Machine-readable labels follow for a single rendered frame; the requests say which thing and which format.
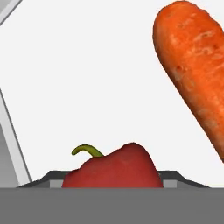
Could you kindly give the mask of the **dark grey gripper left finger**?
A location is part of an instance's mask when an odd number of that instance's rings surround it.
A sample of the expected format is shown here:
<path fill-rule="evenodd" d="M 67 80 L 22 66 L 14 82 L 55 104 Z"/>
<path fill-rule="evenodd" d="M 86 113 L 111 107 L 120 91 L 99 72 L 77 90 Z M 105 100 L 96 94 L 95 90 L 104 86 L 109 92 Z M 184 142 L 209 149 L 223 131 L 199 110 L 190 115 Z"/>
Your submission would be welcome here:
<path fill-rule="evenodd" d="M 20 188 L 61 188 L 68 171 L 49 171 L 43 178 L 21 185 Z"/>

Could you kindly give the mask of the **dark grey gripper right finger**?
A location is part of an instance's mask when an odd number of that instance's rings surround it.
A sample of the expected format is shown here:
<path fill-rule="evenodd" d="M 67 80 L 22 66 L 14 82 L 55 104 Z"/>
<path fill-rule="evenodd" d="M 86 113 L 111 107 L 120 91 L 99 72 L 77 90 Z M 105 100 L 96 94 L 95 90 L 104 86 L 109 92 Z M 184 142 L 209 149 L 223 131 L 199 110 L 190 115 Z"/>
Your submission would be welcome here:
<path fill-rule="evenodd" d="M 206 185 L 184 178 L 178 171 L 159 171 L 164 188 L 207 188 Z"/>

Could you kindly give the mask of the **red bell pepper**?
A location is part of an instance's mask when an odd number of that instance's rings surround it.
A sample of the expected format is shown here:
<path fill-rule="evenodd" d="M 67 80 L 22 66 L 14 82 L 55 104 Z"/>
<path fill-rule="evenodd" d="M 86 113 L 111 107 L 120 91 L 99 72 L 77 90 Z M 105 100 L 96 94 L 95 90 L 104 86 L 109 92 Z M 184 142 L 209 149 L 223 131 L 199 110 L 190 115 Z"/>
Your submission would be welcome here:
<path fill-rule="evenodd" d="M 103 156 L 94 146 L 77 146 L 72 154 L 88 152 L 92 158 L 70 171 L 62 187 L 163 187 L 148 151 L 138 143 L 126 143 Z"/>

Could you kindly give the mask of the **white freezer compartment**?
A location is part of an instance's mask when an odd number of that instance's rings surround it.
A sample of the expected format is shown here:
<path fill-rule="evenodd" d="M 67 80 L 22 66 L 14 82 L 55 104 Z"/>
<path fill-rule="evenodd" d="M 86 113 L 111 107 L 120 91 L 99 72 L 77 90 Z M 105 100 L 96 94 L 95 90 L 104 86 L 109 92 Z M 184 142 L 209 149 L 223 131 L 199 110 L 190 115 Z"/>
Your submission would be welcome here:
<path fill-rule="evenodd" d="M 3 91 L 29 173 L 141 144 L 159 170 L 224 187 L 224 163 L 158 61 L 152 27 L 173 0 L 23 0 L 0 25 Z"/>

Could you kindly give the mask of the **orange carrot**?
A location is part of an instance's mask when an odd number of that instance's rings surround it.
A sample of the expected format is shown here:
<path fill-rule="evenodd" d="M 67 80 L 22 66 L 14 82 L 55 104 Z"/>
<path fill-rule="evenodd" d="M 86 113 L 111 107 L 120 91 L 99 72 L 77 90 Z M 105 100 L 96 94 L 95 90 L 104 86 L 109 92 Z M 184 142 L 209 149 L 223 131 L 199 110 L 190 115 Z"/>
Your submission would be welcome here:
<path fill-rule="evenodd" d="M 175 1 L 153 25 L 158 59 L 224 163 L 224 31 L 206 10 Z"/>

